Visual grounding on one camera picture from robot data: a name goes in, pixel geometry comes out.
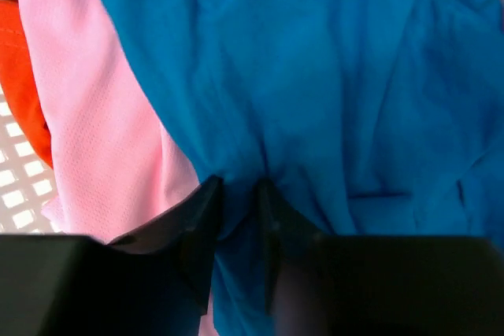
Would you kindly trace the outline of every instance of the pink mesh fabric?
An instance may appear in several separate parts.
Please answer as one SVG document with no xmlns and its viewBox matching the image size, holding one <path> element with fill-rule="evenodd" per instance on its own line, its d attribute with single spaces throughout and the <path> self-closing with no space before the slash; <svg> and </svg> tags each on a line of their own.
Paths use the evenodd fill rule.
<svg viewBox="0 0 504 336">
<path fill-rule="evenodd" d="M 183 200 L 191 162 L 140 89 L 100 0 L 19 0 L 58 196 L 43 214 L 102 242 Z M 212 316 L 201 336 L 217 334 Z"/>
</svg>

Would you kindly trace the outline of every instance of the pile of clothes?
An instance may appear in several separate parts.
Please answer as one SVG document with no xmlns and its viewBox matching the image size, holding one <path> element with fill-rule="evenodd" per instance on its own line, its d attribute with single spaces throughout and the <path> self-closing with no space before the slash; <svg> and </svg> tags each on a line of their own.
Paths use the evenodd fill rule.
<svg viewBox="0 0 504 336">
<path fill-rule="evenodd" d="M 502 15 L 502 0 L 0 0 L 0 82 L 54 169 L 43 211 L 64 232 L 110 242 L 222 177 L 200 334 L 268 335 L 260 178 L 331 234 L 504 247 Z"/>
</svg>

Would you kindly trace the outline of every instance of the blue fabric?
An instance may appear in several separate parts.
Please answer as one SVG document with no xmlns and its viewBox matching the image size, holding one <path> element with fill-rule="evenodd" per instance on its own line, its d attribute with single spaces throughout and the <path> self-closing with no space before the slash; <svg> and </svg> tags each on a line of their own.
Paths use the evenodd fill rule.
<svg viewBox="0 0 504 336">
<path fill-rule="evenodd" d="M 200 180 L 227 184 L 220 336 L 272 334 L 250 190 L 339 234 L 504 246 L 498 0 L 103 0 Z"/>
</svg>

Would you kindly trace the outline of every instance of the orange shirt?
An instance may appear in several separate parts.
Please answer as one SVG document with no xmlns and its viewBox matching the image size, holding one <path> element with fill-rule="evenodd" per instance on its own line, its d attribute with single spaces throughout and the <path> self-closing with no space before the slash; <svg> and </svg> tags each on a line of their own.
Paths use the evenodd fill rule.
<svg viewBox="0 0 504 336">
<path fill-rule="evenodd" d="M 0 83 L 14 119 L 50 167 L 50 133 L 40 107 L 17 0 L 0 0 Z"/>
</svg>

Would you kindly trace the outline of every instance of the laundry basket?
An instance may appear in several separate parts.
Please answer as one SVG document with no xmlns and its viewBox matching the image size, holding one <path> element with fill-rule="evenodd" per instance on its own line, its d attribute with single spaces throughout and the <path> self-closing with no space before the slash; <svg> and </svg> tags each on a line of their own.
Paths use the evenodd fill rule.
<svg viewBox="0 0 504 336">
<path fill-rule="evenodd" d="M 41 214 L 56 195 L 53 171 L 13 119 L 0 84 L 0 233 L 54 233 Z"/>
</svg>

